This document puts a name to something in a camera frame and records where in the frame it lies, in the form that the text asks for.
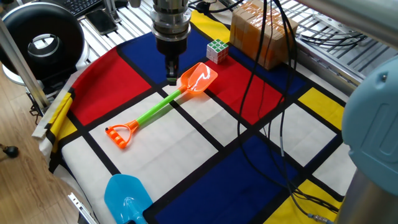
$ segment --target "yellow strip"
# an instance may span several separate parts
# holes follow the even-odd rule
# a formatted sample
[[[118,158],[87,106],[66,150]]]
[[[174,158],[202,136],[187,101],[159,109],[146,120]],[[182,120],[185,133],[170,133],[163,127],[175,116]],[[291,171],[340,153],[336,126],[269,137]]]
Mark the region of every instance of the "yellow strip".
[[[54,114],[52,115],[52,118],[50,119],[49,123],[52,124],[54,123],[54,121],[56,120],[56,118],[58,117],[59,113],[61,112],[63,106],[65,106],[65,103],[68,101],[68,99],[70,98],[71,94],[70,93],[66,93],[65,96],[63,97],[61,103],[58,105],[58,108],[55,110]]]
[[[318,197],[332,205],[340,208],[341,202],[336,201],[332,196],[327,194],[324,190],[313,184],[311,181],[306,180],[302,185],[298,187],[304,193],[314,197]],[[312,215],[320,215],[331,221],[334,221],[336,214],[329,211],[328,209],[317,205],[308,200],[297,198],[297,203],[306,211]],[[295,206],[291,197],[289,197],[268,219],[264,224],[319,224],[315,220],[308,218]]]
[[[314,88],[311,88],[298,100],[341,130],[344,112],[341,105]]]
[[[69,118],[66,117],[63,120],[62,127],[60,129],[60,132],[58,133],[57,139],[61,140],[71,133],[74,133],[75,131],[77,131],[77,128],[75,127],[75,125],[73,125]]]
[[[63,124],[63,120],[67,117],[67,113],[69,111],[70,105],[72,104],[72,98],[70,98],[70,93],[67,93],[62,100],[62,105],[60,105],[58,109],[60,109],[58,116],[53,121],[53,125],[51,126],[50,130],[55,135],[58,136],[58,132]]]
[[[229,30],[222,23],[216,22],[196,10],[192,12],[191,22],[214,40],[220,39],[224,43],[229,42]]]
[[[65,95],[60,103],[60,106],[57,108],[57,115],[52,118],[53,124],[50,128],[50,131],[55,136],[55,142],[52,148],[53,152],[58,150],[58,142],[60,139],[77,131],[77,128],[72,124],[69,118],[67,118],[67,113],[73,101],[70,96],[70,93]]]

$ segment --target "blue shovel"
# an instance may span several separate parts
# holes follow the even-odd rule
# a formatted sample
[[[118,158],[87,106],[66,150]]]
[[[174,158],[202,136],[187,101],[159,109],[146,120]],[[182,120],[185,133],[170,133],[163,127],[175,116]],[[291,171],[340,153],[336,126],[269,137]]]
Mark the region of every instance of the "blue shovel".
[[[142,213],[152,205],[152,200],[139,179],[113,175],[106,186],[104,200],[117,224],[147,224]]]

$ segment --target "red fabric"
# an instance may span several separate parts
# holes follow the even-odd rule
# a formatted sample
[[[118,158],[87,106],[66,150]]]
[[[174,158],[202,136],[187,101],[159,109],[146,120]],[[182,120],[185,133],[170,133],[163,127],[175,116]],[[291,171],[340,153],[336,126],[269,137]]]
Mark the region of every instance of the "red fabric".
[[[219,65],[212,61],[207,61],[205,64],[218,73],[216,80],[208,87],[209,90],[239,113],[251,72],[229,56]],[[251,124],[259,120],[257,112],[261,103],[263,84],[264,81],[255,75],[244,102],[242,117]],[[281,96],[277,90],[268,84],[265,85],[260,118],[276,107]]]
[[[150,88],[113,48],[92,63],[72,86],[71,111],[87,125]]]

